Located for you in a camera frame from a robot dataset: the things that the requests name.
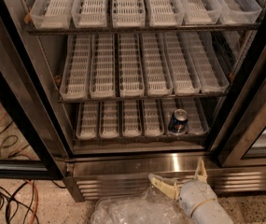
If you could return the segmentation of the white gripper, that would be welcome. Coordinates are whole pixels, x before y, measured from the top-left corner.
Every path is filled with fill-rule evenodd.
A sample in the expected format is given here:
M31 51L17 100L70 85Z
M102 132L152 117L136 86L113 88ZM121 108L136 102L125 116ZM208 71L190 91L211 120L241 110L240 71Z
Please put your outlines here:
M171 178L149 174L150 183L172 200L179 199L179 206L186 214L193 214L199 207L217 200L207 182L207 172L202 158L198 159L194 179L185 183L182 188Z

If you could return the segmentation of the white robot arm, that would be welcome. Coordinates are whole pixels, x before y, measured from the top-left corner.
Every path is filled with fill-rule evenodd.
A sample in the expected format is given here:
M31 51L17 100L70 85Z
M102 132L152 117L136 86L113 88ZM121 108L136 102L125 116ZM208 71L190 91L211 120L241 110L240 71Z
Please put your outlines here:
M179 207L195 224L233 224L231 217L218 202L217 195L207 183L207 172L202 158L198 159L194 177L178 185L172 178L150 173L150 183Z

